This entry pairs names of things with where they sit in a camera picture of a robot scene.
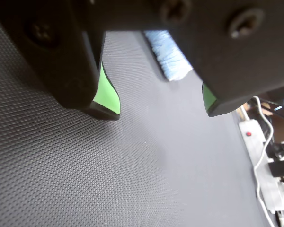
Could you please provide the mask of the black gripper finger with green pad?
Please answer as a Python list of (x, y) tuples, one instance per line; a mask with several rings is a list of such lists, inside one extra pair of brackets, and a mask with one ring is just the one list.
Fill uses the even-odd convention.
[(55, 100), (99, 120), (120, 118), (120, 97), (102, 53), (104, 31), (88, 21), (89, 0), (0, 0), (0, 24)]
[(104, 30), (168, 30), (215, 96), (208, 115), (284, 87), (284, 0), (97, 0)]

